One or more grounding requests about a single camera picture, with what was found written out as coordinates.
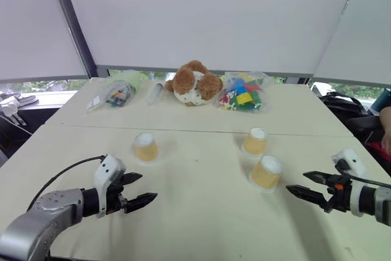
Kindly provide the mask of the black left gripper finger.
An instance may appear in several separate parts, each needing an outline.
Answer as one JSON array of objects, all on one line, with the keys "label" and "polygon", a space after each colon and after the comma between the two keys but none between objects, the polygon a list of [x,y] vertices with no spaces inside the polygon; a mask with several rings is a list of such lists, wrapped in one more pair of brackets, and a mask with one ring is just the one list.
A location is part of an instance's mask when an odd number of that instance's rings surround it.
[{"label": "black left gripper finger", "polygon": [[144,208],[149,203],[154,201],[157,195],[157,193],[145,193],[137,196],[132,200],[126,200],[125,213],[131,213],[141,208]]},{"label": "black left gripper finger", "polygon": [[129,185],[131,183],[136,182],[140,178],[142,178],[142,174],[135,173],[135,172],[129,172],[129,173],[123,174],[122,175],[122,185],[123,186]]}]

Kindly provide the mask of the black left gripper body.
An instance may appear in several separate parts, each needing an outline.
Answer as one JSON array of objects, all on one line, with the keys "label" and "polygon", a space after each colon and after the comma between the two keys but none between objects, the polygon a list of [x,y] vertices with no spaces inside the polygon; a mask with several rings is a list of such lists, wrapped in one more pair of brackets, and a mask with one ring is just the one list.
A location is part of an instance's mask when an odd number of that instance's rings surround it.
[{"label": "black left gripper body", "polygon": [[122,196],[124,186],[126,185],[126,174],[112,182],[106,192],[106,214],[123,210],[127,213],[126,199]]}]

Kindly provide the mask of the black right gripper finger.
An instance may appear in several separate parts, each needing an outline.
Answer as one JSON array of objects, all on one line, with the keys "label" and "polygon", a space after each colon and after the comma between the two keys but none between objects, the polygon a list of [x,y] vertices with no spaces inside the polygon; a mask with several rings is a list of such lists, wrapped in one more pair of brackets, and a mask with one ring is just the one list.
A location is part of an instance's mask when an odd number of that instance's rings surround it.
[{"label": "black right gripper finger", "polygon": [[310,171],[303,173],[303,176],[307,177],[315,183],[319,183],[321,185],[328,185],[329,178],[331,175],[319,171]]},{"label": "black right gripper finger", "polygon": [[287,185],[286,189],[297,198],[316,204],[323,210],[330,210],[332,208],[322,193],[313,191],[301,185]]}]

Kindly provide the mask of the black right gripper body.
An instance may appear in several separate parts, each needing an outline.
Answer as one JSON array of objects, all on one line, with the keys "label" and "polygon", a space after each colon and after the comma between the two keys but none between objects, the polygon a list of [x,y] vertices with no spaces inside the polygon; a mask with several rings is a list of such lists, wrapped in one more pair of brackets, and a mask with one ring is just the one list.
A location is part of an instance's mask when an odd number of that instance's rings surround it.
[{"label": "black right gripper body", "polygon": [[332,210],[350,211],[351,178],[348,175],[328,175],[324,184],[327,186],[327,192],[332,195],[321,206],[324,212],[330,213]]}]

